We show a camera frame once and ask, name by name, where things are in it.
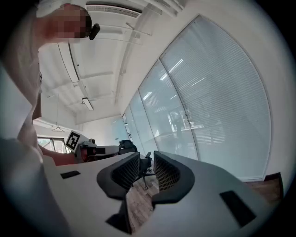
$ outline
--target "white ceiling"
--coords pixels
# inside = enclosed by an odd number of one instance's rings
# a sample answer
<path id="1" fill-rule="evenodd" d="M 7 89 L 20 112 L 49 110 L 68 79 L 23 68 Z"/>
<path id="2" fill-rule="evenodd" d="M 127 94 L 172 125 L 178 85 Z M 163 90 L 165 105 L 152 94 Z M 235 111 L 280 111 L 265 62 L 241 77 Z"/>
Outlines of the white ceiling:
<path id="1" fill-rule="evenodd" d="M 54 2 L 55 8 L 58 7 L 59 4 L 56 2 L 59 1 Z M 71 2 L 83 7 L 86 4 L 85 0 Z M 147 25 L 145 21 L 155 15 L 164 14 L 159 8 L 144 0 L 105 0 L 104 2 L 130 6 L 143 10 L 143 14 L 135 19 L 110 12 L 90 12 L 92 23 L 99 23 L 101 31 L 93 41 L 86 38 L 81 39 L 79 43 L 70 44 L 74 62 L 72 63 L 71 60 L 70 64 L 76 69 L 79 83 L 72 83 L 65 67 L 67 59 L 60 52 L 58 44 L 46 45 L 39 50 L 44 95 L 47 98 L 58 96 L 60 102 L 68 107 L 76 118 L 79 118 L 76 119 L 79 124 L 120 114 L 117 105 L 120 100 L 118 91 L 120 87 L 117 84 L 126 74 L 127 55 L 135 47 L 145 47 L 145 42 L 151 37 L 155 24 Z M 126 23 L 143 33 L 132 31 Z M 82 104 L 83 97 L 90 100 L 93 111 L 89 111 Z"/>

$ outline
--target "earpiece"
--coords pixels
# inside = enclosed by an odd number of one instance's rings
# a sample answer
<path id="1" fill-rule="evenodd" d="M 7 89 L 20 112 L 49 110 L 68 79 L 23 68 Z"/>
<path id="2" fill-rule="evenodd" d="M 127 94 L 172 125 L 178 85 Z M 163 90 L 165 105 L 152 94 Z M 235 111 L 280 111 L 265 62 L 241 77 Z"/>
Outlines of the earpiece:
<path id="1" fill-rule="evenodd" d="M 98 23 L 94 24 L 93 27 L 92 27 L 91 32 L 89 33 L 89 36 L 88 36 L 89 39 L 93 40 L 96 37 L 96 35 L 98 34 L 98 32 L 100 31 L 100 29 L 101 28 L 100 28 Z"/>

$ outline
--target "air conditioner vent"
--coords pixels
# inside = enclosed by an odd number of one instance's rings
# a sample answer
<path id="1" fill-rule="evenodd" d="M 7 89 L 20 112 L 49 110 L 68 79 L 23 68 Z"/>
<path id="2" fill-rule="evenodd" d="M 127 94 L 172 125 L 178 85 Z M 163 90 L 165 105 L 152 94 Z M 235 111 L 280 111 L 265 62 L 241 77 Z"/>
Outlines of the air conditioner vent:
<path id="1" fill-rule="evenodd" d="M 133 18 L 138 18 L 141 15 L 140 12 L 136 12 L 120 6 L 87 4 L 85 8 L 88 12 L 110 12 L 110 13 L 125 15 Z"/>

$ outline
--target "wooden floor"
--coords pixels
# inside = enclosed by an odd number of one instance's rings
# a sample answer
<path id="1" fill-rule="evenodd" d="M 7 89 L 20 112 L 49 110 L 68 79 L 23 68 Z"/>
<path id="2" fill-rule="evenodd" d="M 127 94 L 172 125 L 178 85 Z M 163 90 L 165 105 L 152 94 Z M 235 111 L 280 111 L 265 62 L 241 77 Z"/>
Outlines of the wooden floor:
<path id="1" fill-rule="evenodd" d="M 127 206 L 129 222 L 132 233 L 140 229 L 151 216 L 153 208 L 151 205 L 152 196 L 159 192 L 156 176 L 145 177 L 148 190 L 145 190 L 143 179 L 134 183 L 134 186 L 127 193 Z M 254 191 L 262 195 L 272 205 L 280 201 L 279 179 L 261 182 L 246 183 Z"/>

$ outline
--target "office chair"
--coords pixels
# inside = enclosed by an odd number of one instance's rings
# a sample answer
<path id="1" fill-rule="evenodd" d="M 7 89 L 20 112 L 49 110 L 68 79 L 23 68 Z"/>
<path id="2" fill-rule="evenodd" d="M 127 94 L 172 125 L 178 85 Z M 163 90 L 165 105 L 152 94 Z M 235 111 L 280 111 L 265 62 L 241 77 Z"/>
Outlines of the office chair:
<path id="1" fill-rule="evenodd" d="M 146 176 L 153 176 L 155 174 L 147 174 L 147 172 L 150 172 L 152 171 L 152 169 L 150 169 L 151 167 L 151 161 L 152 161 L 152 158 L 150 157 L 151 155 L 151 152 L 148 152 L 147 155 L 145 156 L 145 159 L 140 159 L 140 171 L 139 171 L 139 174 L 138 174 L 138 177 L 136 178 L 136 181 L 138 181 L 140 178 L 143 178 L 144 180 L 144 183 L 145 183 L 145 189 L 147 190 L 148 187 L 147 187 L 147 184 L 146 184 L 146 180 L 145 180 L 145 177 Z"/>
<path id="2" fill-rule="evenodd" d="M 137 147 L 130 140 L 122 140 L 119 142 L 119 155 L 129 153 L 129 152 L 138 152 Z"/>

